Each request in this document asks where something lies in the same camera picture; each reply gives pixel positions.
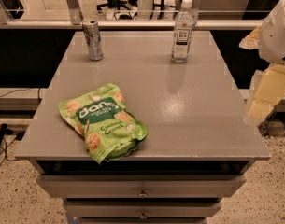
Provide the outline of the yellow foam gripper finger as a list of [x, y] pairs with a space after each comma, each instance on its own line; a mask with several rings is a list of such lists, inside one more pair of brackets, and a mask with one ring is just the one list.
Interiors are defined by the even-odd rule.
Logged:
[[265, 120], [285, 97], [285, 64], [271, 63], [256, 70], [250, 83], [245, 120]]
[[258, 26], [245, 36], [239, 43], [242, 49], [257, 49], [261, 27]]

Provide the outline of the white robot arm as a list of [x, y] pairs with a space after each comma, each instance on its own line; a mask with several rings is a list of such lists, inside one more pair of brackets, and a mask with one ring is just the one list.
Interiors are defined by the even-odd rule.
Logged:
[[245, 120], [263, 121], [285, 97], [285, 0], [279, 0], [239, 47], [257, 49], [259, 57], [269, 63], [263, 72], [253, 75], [246, 104]]

